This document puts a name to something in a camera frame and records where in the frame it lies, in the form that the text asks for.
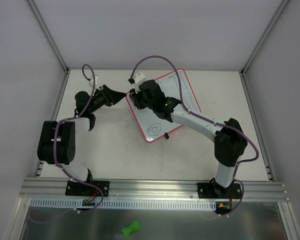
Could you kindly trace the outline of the pink framed whiteboard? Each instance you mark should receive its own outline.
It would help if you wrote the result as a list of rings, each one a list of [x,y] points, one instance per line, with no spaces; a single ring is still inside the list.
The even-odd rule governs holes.
[[[184,69],[179,68],[177,71],[169,72],[154,80],[160,85],[166,97],[180,100],[177,107],[181,107],[181,103],[184,103],[186,108],[190,110],[201,111]],[[129,97],[130,91],[126,94],[126,100],[147,142],[154,142],[164,137],[165,133],[170,133],[181,126],[179,123],[172,122],[171,112],[165,112],[165,117],[157,117],[149,108],[137,109]]]

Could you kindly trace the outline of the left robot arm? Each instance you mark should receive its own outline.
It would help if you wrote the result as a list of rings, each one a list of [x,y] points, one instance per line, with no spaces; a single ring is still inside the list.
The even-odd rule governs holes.
[[[120,102],[125,93],[103,85],[92,94],[78,92],[75,99],[74,117],[43,123],[37,147],[37,157],[49,165],[60,168],[83,195],[94,191],[95,184],[91,171],[74,163],[76,155],[76,134],[93,130],[96,123],[94,112],[103,106],[111,107]]]

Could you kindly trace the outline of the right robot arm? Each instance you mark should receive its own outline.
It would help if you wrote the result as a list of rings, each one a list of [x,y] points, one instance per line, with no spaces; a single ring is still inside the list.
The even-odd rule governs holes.
[[[243,155],[248,141],[244,138],[239,122],[230,118],[218,123],[197,111],[188,110],[177,98],[165,96],[155,80],[143,80],[141,84],[130,78],[135,87],[129,91],[134,106],[150,109],[159,119],[188,127],[214,143],[214,157],[218,161],[214,193],[225,198],[232,191],[235,166]]]

